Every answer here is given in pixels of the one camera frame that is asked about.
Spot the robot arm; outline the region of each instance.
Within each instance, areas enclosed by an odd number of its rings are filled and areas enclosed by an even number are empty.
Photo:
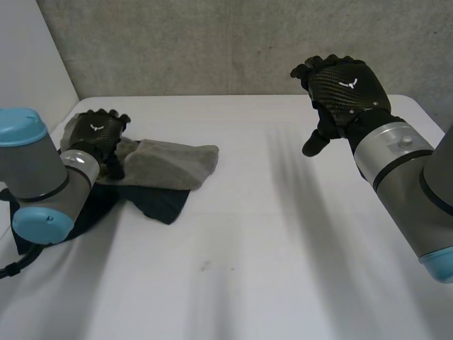
[[[0,181],[21,205],[12,222],[19,236],[36,244],[66,238],[100,170],[113,170],[117,179],[124,176],[115,148],[128,122],[117,113],[83,113],[71,147],[58,155],[35,111],[0,110]]]
[[[291,72],[309,91],[319,124],[303,148],[312,157],[347,138],[362,176],[376,191],[431,276],[453,282],[453,128],[436,150],[391,115],[379,80],[362,61],[309,58]]]

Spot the black cable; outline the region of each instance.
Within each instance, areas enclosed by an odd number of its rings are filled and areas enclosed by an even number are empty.
[[[0,269],[0,279],[7,276],[15,276],[19,274],[22,269],[31,265],[34,260],[36,260],[38,256],[41,255],[41,252],[44,248],[45,246],[41,244],[32,245],[31,248],[27,251],[27,254],[25,254],[22,259],[17,262],[10,263],[5,268]]]

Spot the white table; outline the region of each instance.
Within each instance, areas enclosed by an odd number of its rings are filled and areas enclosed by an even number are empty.
[[[437,145],[443,133],[420,106],[390,98]],[[217,170],[174,224],[121,203],[0,280],[0,339],[453,337],[453,286],[418,263],[347,142],[300,152],[318,119],[308,96],[90,98],[54,141],[90,108],[129,114],[133,139],[217,145]],[[17,258],[8,232],[0,265]]]

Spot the gray towel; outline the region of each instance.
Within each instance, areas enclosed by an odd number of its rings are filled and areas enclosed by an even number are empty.
[[[62,151],[74,126],[74,118],[64,129]],[[194,190],[214,172],[219,148],[214,145],[191,147],[183,144],[142,140],[134,142],[123,137],[116,155],[124,166],[125,177],[120,181],[98,178],[96,183],[118,186],[146,186],[175,190]]]

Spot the white wall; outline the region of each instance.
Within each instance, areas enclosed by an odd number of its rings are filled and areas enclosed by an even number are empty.
[[[34,108],[52,131],[78,102],[35,0],[0,0],[0,107]]]

